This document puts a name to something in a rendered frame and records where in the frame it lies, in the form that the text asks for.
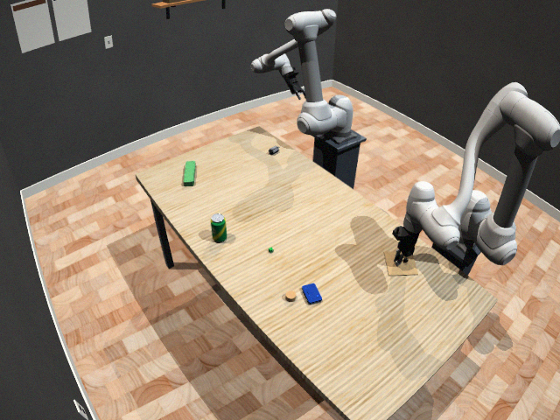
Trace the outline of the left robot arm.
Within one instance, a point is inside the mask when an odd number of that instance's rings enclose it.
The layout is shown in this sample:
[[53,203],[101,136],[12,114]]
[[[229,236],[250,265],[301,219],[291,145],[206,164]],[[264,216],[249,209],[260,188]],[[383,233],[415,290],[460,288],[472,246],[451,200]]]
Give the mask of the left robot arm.
[[[473,185],[482,145],[506,123],[514,127],[516,147],[498,205],[492,213],[488,197],[473,190]],[[457,246],[468,255],[476,244],[489,261],[506,265],[516,255],[514,220],[536,160],[559,142],[557,119],[530,100],[524,86],[512,82],[488,103],[468,138],[457,198],[450,205],[438,207],[433,185],[419,181],[409,193],[406,216],[420,224],[428,238],[441,249]]]

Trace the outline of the brown cylinder with tan top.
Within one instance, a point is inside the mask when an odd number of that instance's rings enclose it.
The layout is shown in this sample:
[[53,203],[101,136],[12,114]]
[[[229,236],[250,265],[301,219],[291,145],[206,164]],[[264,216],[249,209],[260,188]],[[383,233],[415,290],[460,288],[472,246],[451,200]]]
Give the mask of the brown cylinder with tan top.
[[286,292],[285,299],[288,302],[294,302],[296,300],[296,293],[292,290]]

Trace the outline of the green drink can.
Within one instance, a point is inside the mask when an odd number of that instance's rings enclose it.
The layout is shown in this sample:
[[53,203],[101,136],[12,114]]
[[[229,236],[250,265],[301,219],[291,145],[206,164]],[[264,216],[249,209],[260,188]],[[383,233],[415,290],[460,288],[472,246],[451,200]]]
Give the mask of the green drink can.
[[221,213],[212,216],[211,229],[212,237],[215,242],[224,242],[227,239],[226,219]]

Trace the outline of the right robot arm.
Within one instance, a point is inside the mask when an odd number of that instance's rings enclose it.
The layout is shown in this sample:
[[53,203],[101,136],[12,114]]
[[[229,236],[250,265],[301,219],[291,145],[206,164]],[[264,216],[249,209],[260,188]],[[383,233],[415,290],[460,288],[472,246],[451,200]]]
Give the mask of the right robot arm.
[[255,59],[250,66],[257,74],[270,72],[273,68],[280,70],[291,65],[286,53],[298,47],[306,101],[297,118],[297,127],[306,135],[323,134],[336,144],[341,144],[357,137],[351,132],[353,105],[344,95],[335,95],[328,103],[323,99],[315,43],[317,35],[328,30],[335,19],[335,12],[329,9],[291,15],[284,25],[294,39],[270,54]]

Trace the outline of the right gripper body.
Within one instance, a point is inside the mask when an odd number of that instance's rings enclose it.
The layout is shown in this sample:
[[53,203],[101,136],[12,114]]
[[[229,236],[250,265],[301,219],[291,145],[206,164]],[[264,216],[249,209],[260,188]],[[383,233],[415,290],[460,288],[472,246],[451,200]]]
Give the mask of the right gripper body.
[[[294,70],[293,70],[294,69]],[[298,80],[296,78],[296,74],[299,73],[298,70],[295,69],[295,67],[291,66],[285,66],[283,68],[281,68],[279,70],[279,73],[282,75],[282,77],[285,79],[287,85],[290,88],[290,92],[293,94],[295,91],[300,92],[302,90],[302,88],[299,86],[298,84]]]

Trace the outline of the blue case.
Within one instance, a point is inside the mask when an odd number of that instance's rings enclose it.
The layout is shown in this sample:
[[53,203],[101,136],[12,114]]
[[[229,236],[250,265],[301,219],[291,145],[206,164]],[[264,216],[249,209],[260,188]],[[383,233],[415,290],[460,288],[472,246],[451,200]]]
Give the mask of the blue case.
[[306,301],[309,305],[320,303],[322,301],[322,297],[315,283],[303,285],[302,292],[304,293]]

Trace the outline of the tan square mat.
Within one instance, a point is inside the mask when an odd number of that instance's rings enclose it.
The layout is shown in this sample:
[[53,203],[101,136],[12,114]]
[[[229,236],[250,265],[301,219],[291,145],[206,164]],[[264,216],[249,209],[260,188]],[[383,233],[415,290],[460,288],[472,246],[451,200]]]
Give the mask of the tan square mat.
[[413,255],[407,257],[409,259],[407,262],[403,261],[403,259],[406,258],[404,256],[402,259],[402,263],[399,266],[396,266],[396,264],[394,263],[396,252],[384,252],[384,256],[385,256],[389,276],[418,275],[417,266]]

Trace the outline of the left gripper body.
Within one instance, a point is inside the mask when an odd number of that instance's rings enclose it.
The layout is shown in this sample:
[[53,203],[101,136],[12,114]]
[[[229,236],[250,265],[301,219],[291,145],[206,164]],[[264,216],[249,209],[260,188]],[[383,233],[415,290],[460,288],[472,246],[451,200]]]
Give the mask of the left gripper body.
[[418,223],[410,221],[406,214],[403,225],[404,227],[396,227],[392,235],[399,241],[397,245],[399,250],[405,257],[408,257],[413,255],[418,236],[423,229]]

